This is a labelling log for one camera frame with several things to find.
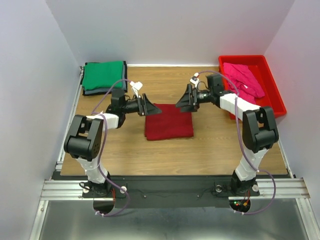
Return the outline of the dark red t shirt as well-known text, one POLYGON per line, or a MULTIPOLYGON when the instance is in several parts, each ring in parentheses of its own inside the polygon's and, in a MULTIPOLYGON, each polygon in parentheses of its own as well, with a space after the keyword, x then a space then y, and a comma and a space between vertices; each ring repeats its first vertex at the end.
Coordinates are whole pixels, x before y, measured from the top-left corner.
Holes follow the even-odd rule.
POLYGON ((174 104, 155 104, 160 114, 145 117, 144 136, 148 141, 160 141, 194 136, 192 114, 180 112, 174 104))

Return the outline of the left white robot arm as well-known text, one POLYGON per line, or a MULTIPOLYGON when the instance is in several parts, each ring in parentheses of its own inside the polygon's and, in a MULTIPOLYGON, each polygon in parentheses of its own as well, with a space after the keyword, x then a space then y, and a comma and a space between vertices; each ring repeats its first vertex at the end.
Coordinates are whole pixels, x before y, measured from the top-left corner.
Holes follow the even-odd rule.
POLYGON ((63 148, 85 171, 87 182, 80 184, 84 194, 92 193, 103 198, 114 192, 110 174, 101 164, 108 130, 122 127, 127 114, 137 113, 146 117, 161 112, 160 108, 149 101, 146 94, 126 99, 124 90, 115 89, 106 112, 93 116, 77 114, 73 117, 63 148))

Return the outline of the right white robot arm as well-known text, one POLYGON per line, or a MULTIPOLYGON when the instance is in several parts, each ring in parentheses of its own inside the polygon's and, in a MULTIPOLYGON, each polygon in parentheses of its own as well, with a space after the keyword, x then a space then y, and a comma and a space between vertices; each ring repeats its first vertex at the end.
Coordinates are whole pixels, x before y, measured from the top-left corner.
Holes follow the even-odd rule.
POLYGON ((232 174, 230 190, 244 193, 254 186, 262 159, 279 140, 274 111, 242 99, 238 89, 225 90, 223 81, 227 77, 219 72, 208 71, 206 79, 207 88, 200 90, 200 73, 196 72, 175 106, 181 112, 197 112, 201 104, 212 103, 235 116, 242 157, 232 174))

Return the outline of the folded green t shirt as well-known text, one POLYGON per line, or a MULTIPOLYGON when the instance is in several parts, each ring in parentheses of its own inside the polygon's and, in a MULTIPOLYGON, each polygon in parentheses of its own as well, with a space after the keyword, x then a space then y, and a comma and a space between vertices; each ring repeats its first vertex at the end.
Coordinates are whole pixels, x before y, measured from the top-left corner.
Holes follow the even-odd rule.
POLYGON ((85 91, 110 88, 123 78, 123 68, 122 61, 89 62, 84 66, 82 86, 85 91))

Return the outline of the pink t shirt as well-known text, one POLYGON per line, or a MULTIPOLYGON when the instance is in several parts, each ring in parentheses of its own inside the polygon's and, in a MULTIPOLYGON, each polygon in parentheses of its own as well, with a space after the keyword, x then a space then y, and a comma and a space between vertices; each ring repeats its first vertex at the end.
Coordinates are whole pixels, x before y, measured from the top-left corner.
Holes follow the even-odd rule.
POLYGON ((236 86, 239 97, 251 104, 263 98, 265 92, 247 65, 223 63, 224 75, 236 86))

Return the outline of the red plastic bin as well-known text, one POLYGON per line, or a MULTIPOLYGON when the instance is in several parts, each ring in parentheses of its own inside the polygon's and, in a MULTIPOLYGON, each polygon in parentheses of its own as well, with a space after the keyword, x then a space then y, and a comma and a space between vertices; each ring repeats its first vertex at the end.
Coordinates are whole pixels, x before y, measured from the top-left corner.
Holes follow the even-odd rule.
MULTIPOLYGON (((224 75, 223 63, 246 65, 261 85, 265 96, 257 98, 255 105, 273 108, 276 118, 287 114, 287 110, 278 91, 268 63, 263 55, 222 55, 218 57, 219 71, 224 75)), ((237 87, 223 79, 224 89, 236 93, 237 87)))

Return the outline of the aluminium rail frame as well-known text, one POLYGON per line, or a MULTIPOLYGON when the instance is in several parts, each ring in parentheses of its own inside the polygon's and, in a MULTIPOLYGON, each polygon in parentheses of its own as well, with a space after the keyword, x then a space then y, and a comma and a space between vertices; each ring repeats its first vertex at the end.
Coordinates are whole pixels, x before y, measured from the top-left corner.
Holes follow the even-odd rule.
MULTIPOLYGON (((120 129, 110 130, 102 162, 111 176, 231 176, 241 159, 235 122, 226 111, 202 104, 192 115, 194 137, 148 141, 145 119, 126 117, 120 129)), ((101 217, 92 199, 82 197, 76 177, 80 165, 67 157, 64 175, 43 184, 32 239, 39 240, 311 240, 307 226, 309 199, 302 179, 285 178, 278 145, 263 161, 275 174, 258 177, 261 195, 251 201, 249 215, 231 207, 126 208, 101 217)))

